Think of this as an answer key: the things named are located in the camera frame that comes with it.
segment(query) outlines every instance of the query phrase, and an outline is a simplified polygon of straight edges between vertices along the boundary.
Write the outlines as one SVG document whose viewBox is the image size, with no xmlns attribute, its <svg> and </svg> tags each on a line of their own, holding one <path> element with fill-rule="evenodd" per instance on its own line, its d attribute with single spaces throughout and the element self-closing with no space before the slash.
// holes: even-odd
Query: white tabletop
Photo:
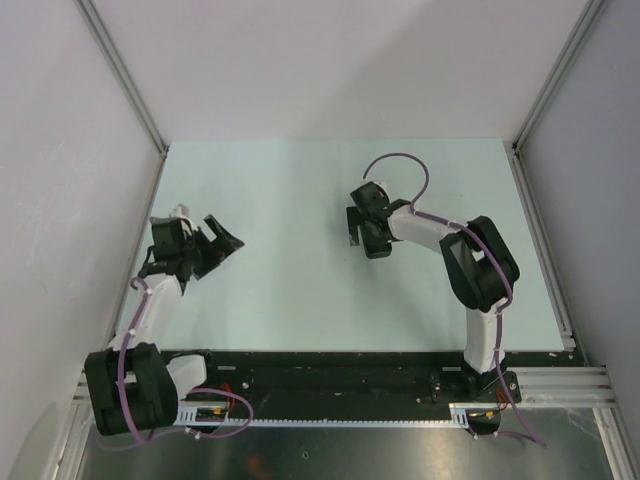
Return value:
<svg viewBox="0 0 640 480">
<path fill-rule="evenodd" d="M 464 307 L 442 257 L 408 242 L 368 260 L 350 247 L 345 208 L 368 163 L 404 151 L 421 157 L 431 184 L 422 210 L 456 220 L 493 219 L 521 278 L 505 314 L 507 350 L 561 350 L 562 341 L 520 199 L 497 139 L 174 143 L 152 208 L 178 203 L 199 225 L 207 214 L 246 243 L 201 281 L 192 280 L 165 349 L 297 351 L 462 350 Z M 388 159 L 370 175 L 391 199 L 411 199 L 421 169 Z M 205 232 L 212 238 L 208 229 Z M 151 244 L 151 231 L 143 240 Z M 140 255 L 136 271 L 142 264 Z M 131 292 L 123 319 L 138 296 Z"/>
</svg>

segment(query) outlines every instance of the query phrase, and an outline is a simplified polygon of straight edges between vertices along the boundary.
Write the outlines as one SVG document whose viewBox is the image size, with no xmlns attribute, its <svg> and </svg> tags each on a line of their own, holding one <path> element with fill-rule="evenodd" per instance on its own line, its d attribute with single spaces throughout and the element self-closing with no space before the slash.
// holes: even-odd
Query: gray floor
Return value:
<svg viewBox="0 0 640 480">
<path fill-rule="evenodd" d="M 121 453 L 90 438 L 81 479 L 612 479 L 591 410 L 525 412 L 548 443 L 474 441 L 447 429 L 265 429 L 196 443 L 182 434 Z M 512 415 L 505 429 L 516 428 Z M 125 444 L 129 439 L 119 439 Z"/>
</svg>

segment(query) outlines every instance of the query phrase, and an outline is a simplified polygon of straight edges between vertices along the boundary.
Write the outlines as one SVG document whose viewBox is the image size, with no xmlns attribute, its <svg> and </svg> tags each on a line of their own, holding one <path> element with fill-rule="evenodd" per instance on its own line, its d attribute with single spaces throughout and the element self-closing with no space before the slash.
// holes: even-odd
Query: white wall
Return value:
<svg viewBox="0 0 640 480">
<path fill-rule="evenodd" d="M 2 2 L 0 64 L 0 478 L 31 480 L 105 338 L 159 160 L 72 1 Z"/>
<path fill-rule="evenodd" d="M 640 450 L 640 2 L 611 2 L 524 155 L 576 327 Z"/>
<path fill-rule="evenodd" d="M 168 140 L 513 140 L 586 0 L 97 0 Z"/>
</svg>

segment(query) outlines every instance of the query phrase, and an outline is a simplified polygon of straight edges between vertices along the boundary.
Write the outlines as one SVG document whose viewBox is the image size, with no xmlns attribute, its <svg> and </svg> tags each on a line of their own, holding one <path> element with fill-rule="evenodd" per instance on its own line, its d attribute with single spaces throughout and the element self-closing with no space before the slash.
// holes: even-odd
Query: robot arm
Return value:
<svg viewBox="0 0 640 480">
<path fill-rule="evenodd" d="M 166 218 L 151 218 L 153 245 L 132 283 L 142 294 L 134 320 L 120 326 L 106 350 L 89 354 L 85 361 L 96 426 L 102 435 L 128 431 L 116 385 L 122 355 L 128 373 L 127 403 L 140 430 L 172 425 L 178 401 L 206 380 L 203 357 L 186 355 L 166 365 L 154 343 L 163 337 L 190 279 L 201 279 L 244 246 L 211 215 L 204 221 L 215 240 L 210 241 L 189 219 L 182 205 Z"/>
<path fill-rule="evenodd" d="M 359 244 L 359 229 L 368 258 L 389 256 L 392 242 L 401 240 L 443 256 L 451 287 L 466 307 L 465 361 L 480 374 L 493 370 L 497 334 L 494 310 L 506 292 L 488 259 L 474 257 L 473 251 L 478 251 L 478 246 L 464 232 L 415 215 L 408 201 L 390 202 L 384 188 L 374 182 L 362 185 L 351 197 L 356 205 L 347 208 L 351 244 Z M 489 247 L 513 286 L 520 272 L 493 222 L 478 217 L 467 226 Z"/>
</svg>

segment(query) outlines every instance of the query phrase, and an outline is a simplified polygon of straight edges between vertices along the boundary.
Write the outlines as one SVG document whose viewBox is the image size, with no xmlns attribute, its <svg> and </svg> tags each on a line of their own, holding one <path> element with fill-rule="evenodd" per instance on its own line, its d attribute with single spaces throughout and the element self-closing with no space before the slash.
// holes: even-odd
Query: gray wall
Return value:
<svg viewBox="0 0 640 480">
<path fill-rule="evenodd" d="M 70 0 L 0 2 L 0 478 L 38 479 L 159 158 Z"/>
<path fill-rule="evenodd" d="M 589 358 L 640 450 L 640 2 L 614 0 L 524 149 Z"/>
</svg>

